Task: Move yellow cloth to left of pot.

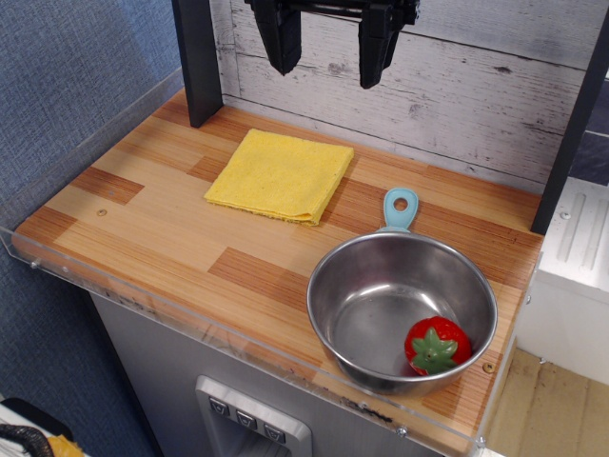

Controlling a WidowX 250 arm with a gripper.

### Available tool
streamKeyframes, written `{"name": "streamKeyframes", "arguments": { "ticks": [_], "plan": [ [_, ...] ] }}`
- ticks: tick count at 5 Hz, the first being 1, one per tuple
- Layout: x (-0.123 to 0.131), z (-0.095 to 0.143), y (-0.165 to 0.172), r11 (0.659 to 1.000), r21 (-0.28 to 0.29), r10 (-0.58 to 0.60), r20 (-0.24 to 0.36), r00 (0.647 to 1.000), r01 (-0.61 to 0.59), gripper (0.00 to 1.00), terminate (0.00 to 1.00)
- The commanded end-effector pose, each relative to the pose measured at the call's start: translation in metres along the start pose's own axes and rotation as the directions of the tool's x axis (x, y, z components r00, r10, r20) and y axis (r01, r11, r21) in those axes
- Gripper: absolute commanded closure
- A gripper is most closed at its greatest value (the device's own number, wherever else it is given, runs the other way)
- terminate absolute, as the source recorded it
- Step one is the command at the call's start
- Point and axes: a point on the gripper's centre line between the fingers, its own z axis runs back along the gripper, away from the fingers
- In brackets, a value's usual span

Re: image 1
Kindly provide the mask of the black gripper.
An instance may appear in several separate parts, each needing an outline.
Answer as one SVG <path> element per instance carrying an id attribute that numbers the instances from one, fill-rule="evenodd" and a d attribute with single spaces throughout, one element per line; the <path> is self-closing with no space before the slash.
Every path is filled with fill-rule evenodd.
<path id="1" fill-rule="evenodd" d="M 290 73 L 302 53 L 301 13 L 362 18 L 359 24 L 360 85 L 371 89 L 390 65 L 399 25 L 414 25 L 420 1 L 275 1 L 250 2 L 270 65 Z"/>

